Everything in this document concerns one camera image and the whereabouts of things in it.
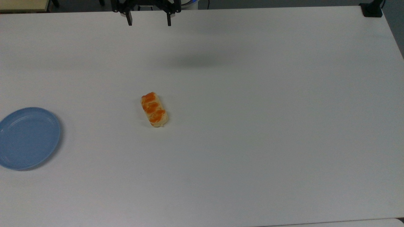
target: black clamp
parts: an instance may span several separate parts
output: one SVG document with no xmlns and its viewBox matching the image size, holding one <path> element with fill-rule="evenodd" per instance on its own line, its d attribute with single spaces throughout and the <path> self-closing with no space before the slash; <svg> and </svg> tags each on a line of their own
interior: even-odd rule
<svg viewBox="0 0 404 227">
<path fill-rule="evenodd" d="M 126 16 L 129 26 L 132 26 L 132 15 L 130 11 L 135 5 L 153 5 L 167 13 L 167 23 L 171 26 L 171 15 L 181 12 L 181 0 L 174 0 L 174 3 L 168 0 L 125 0 L 120 3 L 119 0 L 111 0 L 113 12 L 120 12 Z"/>
</svg>

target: wooden surface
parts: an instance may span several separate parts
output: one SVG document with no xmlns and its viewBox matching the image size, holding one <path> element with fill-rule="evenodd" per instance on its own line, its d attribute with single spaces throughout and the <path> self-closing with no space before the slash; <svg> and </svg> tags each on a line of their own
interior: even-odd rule
<svg viewBox="0 0 404 227">
<path fill-rule="evenodd" d="M 0 0 L 0 12 L 44 12 L 49 0 Z"/>
<path fill-rule="evenodd" d="M 360 7 L 0 15 L 0 119 L 56 114 L 0 168 L 0 226 L 252 227 L 404 216 L 404 61 Z M 43 26 L 52 21 L 52 26 Z M 148 123 L 140 97 L 168 112 Z"/>
</svg>

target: orange topping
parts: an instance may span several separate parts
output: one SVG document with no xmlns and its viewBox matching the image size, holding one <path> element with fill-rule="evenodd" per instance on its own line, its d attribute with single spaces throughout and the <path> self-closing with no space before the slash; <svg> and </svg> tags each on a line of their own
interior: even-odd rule
<svg viewBox="0 0 404 227">
<path fill-rule="evenodd" d="M 142 96 L 142 103 L 149 103 L 151 101 L 154 101 L 156 99 L 156 94 L 154 92 L 150 92 L 147 95 Z"/>
<path fill-rule="evenodd" d="M 158 107 L 158 103 L 156 103 L 156 102 L 149 103 L 149 104 L 146 104 L 146 108 L 143 108 L 143 110 L 146 113 L 151 114 L 156 110 L 157 107 Z"/>
<path fill-rule="evenodd" d="M 151 123 L 156 123 L 156 122 L 161 121 L 161 119 L 163 118 L 163 115 L 164 115 L 165 113 L 166 113 L 166 111 L 163 110 L 163 109 L 156 111 L 156 112 L 153 114 L 152 118 L 150 119 L 150 122 L 151 122 Z"/>
</svg>

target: blue plate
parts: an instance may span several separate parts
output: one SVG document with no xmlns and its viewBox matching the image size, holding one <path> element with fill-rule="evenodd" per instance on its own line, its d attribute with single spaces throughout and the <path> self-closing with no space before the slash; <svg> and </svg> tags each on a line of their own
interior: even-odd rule
<svg viewBox="0 0 404 227">
<path fill-rule="evenodd" d="M 37 166 L 55 150 L 59 121 L 38 107 L 17 110 L 0 122 L 0 165 L 12 170 Z"/>
</svg>

